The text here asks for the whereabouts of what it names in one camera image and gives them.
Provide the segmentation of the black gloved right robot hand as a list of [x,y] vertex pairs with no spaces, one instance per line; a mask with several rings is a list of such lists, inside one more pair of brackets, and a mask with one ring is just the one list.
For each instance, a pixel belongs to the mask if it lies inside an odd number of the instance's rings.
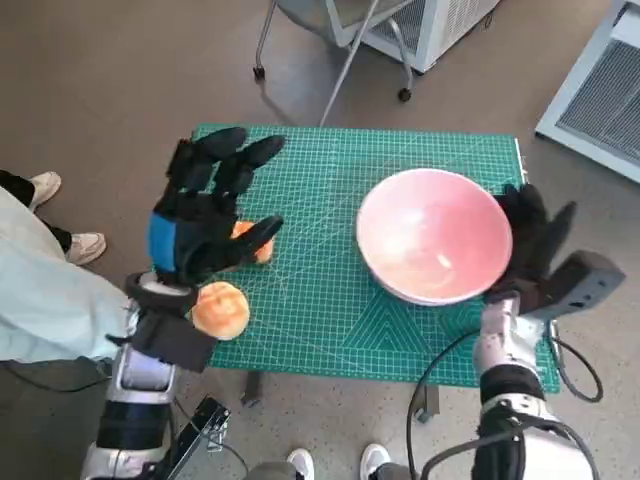
[[569,236],[577,203],[567,202],[549,216],[540,191],[532,184],[506,184],[495,197],[509,222],[513,247],[504,274],[483,295],[487,305],[517,296],[519,313],[538,310],[550,301],[551,263]]

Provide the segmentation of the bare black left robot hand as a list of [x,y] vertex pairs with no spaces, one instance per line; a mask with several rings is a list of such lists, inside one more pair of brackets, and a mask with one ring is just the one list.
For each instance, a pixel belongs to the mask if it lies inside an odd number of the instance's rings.
[[152,267],[162,283],[191,286],[252,263],[284,224],[281,216],[271,215],[233,235],[238,198],[249,189],[256,170],[285,145],[281,135],[250,144],[246,140],[244,128],[231,127],[178,141],[148,230]]

